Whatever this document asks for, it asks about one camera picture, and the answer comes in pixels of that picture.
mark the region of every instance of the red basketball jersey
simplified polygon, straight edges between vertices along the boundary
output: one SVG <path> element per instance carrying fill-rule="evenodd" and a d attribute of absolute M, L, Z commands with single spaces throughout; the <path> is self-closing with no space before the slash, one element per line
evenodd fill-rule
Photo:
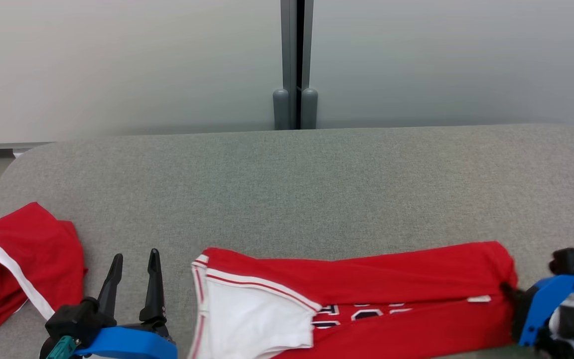
<path fill-rule="evenodd" d="M 508 345 L 517 286 L 497 242 L 342 261 L 208 248 L 190 359 L 412 359 Z"/>

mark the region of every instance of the clothing item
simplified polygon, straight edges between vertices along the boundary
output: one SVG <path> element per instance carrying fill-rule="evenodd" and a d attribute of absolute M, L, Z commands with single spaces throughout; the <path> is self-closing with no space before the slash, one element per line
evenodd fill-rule
<path fill-rule="evenodd" d="M 0 218 L 0 325 L 27 300 L 48 320 L 83 298 L 84 254 L 71 222 L 30 203 Z"/>
<path fill-rule="evenodd" d="M 497 242 L 342 261 L 208 248 L 189 359 L 412 359 L 508 345 L 517 286 Z"/>

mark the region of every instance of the white fabric panel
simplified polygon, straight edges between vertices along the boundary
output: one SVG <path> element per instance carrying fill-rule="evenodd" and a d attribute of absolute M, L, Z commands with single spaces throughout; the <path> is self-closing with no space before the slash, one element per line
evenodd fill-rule
<path fill-rule="evenodd" d="M 574 125 L 574 1 L 315 0 L 317 127 Z"/>
<path fill-rule="evenodd" d="M 0 143 L 271 130 L 280 2 L 0 0 Z"/>
<path fill-rule="evenodd" d="M 257 288 L 228 282 L 241 276 L 193 264 L 198 319 L 189 359 L 270 359 L 288 349 L 311 348 L 314 309 L 291 289 L 255 277 Z"/>

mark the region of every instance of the gray couch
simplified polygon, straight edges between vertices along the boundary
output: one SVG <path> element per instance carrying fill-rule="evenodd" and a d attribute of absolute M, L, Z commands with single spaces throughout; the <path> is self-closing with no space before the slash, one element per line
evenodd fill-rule
<path fill-rule="evenodd" d="M 26 153 L 0 180 L 0 216 L 35 200 L 76 225 L 88 295 L 98 294 L 112 256 L 123 253 L 119 323 L 137 321 L 148 251 L 161 250 L 168 327 L 184 358 L 196 314 L 189 263 L 208 246 L 341 259 L 498 240 L 514 255 L 520 284 L 530 286 L 549 274 L 551 252 L 574 246 L 574 130 L 505 125 L 57 143 Z M 0 328 L 0 358 L 36 357 L 43 323 L 25 305 Z M 509 347 L 456 357 L 532 354 Z"/>

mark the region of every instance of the white wall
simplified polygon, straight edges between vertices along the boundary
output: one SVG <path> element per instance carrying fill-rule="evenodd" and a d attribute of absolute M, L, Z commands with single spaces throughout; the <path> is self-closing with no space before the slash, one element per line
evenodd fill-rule
<path fill-rule="evenodd" d="M 274 127 L 280 2 L 0 0 L 0 143 Z"/>
<path fill-rule="evenodd" d="M 574 124 L 574 0 L 314 0 L 317 127 Z"/>

